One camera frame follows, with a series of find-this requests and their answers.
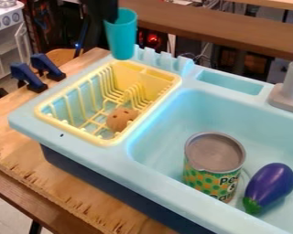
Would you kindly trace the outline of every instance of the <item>teal cup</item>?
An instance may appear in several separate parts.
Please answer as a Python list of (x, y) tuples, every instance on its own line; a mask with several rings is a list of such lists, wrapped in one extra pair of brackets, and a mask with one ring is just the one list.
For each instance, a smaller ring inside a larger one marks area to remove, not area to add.
[(136, 20), (136, 12), (127, 8), (118, 9), (114, 24), (104, 20), (107, 41), (115, 59), (126, 60), (134, 56)]

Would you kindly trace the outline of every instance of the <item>metal can lid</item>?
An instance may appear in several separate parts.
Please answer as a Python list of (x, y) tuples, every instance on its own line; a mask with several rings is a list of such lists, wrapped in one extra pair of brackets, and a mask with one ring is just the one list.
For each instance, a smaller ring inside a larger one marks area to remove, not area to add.
[(233, 137), (216, 132), (196, 133), (185, 144), (185, 155), (196, 170), (229, 173), (244, 163), (244, 147)]

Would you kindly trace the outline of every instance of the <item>can label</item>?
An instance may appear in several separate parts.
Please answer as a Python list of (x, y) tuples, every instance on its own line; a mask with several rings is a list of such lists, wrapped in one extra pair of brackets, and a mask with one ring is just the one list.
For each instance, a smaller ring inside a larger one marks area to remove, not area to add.
[(183, 182), (204, 194), (228, 203), (234, 196), (240, 171), (240, 168), (230, 173), (198, 171), (189, 164), (187, 157), (185, 157)]

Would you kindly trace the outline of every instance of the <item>toy stove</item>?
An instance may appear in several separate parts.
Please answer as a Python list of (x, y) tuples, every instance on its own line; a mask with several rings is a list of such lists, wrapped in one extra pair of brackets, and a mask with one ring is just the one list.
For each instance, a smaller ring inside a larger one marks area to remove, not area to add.
[(16, 6), (16, 0), (0, 0), (0, 8), (7, 9), (12, 6)]
[(16, 0), (0, 0), (0, 79), (10, 73), (11, 62), (29, 62), (31, 49), (23, 7)]

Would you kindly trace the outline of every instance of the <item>brown toy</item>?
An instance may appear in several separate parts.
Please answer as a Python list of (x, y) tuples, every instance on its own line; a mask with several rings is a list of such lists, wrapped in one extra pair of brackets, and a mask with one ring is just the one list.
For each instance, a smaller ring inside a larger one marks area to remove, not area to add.
[(113, 110), (106, 119), (106, 125), (114, 132), (121, 132), (127, 126), (128, 121), (133, 121), (139, 112), (125, 107)]

